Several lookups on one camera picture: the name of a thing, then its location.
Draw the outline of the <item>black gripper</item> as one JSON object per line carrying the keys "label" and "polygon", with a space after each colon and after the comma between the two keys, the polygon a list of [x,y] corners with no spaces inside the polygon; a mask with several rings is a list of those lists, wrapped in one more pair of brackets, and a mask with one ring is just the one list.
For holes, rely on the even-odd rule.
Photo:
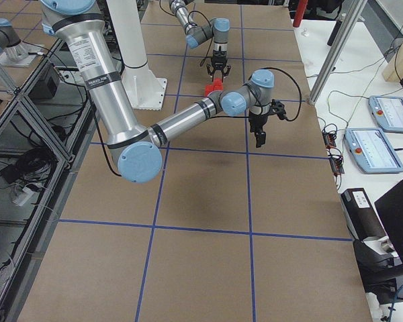
{"label": "black gripper", "polygon": [[227,65],[227,51],[213,50],[212,57],[210,58],[210,64],[206,65],[206,69],[211,80],[214,79],[214,69],[222,69],[222,81],[229,75],[231,65]]}
{"label": "black gripper", "polygon": [[249,113],[250,132],[255,134],[256,148],[261,148],[266,142],[266,133],[263,126],[268,121],[267,114],[256,115],[253,112]]}

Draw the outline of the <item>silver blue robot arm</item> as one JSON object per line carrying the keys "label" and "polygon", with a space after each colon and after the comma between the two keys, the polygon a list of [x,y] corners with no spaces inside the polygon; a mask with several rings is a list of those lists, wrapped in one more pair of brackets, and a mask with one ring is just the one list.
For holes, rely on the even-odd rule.
{"label": "silver blue robot arm", "polygon": [[165,80],[147,65],[140,16],[133,1],[108,1],[107,7],[124,58],[119,71],[103,37],[105,22],[96,1],[43,1],[45,33],[64,41],[108,132],[107,147],[118,172],[130,182],[152,180],[161,170],[160,147],[189,129],[224,112],[234,117],[248,112],[257,139],[273,101],[275,77],[267,69],[254,71],[234,91],[215,90],[188,108],[143,126],[134,103],[150,105],[165,92]]}
{"label": "silver blue robot arm", "polygon": [[[169,9],[174,15],[185,33],[185,41],[191,48],[197,48],[210,40],[213,43],[210,63],[206,65],[207,73],[214,79],[217,71],[221,72],[221,79],[229,75],[231,65],[228,64],[228,39],[230,31],[230,21],[224,17],[214,17],[207,19],[198,11],[189,11],[187,5],[192,1],[169,1]],[[191,17],[192,13],[200,13],[207,21],[206,25],[197,25]]]}

